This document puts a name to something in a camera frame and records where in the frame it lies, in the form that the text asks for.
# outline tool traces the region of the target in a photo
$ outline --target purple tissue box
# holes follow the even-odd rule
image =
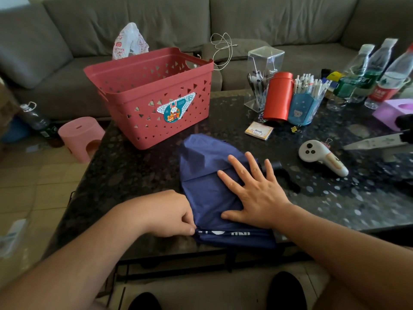
[[[395,131],[400,131],[395,124],[396,118],[404,114],[413,114],[413,99],[387,100],[373,112],[376,119]]]

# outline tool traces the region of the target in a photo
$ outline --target forearm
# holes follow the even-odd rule
[[[286,208],[277,229],[372,309],[413,309],[413,252],[307,211]]]
[[[116,206],[0,292],[1,308],[86,309],[116,262],[144,232],[132,207]]]

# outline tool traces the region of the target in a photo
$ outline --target person's left hand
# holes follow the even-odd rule
[[[133,208],[133,213],[136,213],[147,233],[158,237],[190,236],[195,233],[194,216],[188,199],[173,190],[133,198],[123,205]]]

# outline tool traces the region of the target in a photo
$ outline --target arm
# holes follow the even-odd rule
[[[245,155],[252,175],[233,156],[228,157],[244,187],[223,171],[218,172],[244,205],[242,211],[225,211],[223,219],[285,234],[371,309],[413,309],[413,252],[291,204],[277,183],[271,163],[265,161],[265,178],[251,153]]]
[[[115,264],[142,234],[192,235],[185,196],[163,191],[111,209],[78,238],[0,292],[3,310],[87,309]]]

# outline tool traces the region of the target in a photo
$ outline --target blue bag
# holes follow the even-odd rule
[[[228,162],[235,156],[250,170],[247,158],[224,141],[203,134],[190,135],[180,148],[180,180],[191,205],[195,239],[215,246],[243,246],[274,249],[276,241],[271,230],[221,219],[226,210],[242,210],[240,199],[220,180],[223,170],[240,185],[244,185]]]

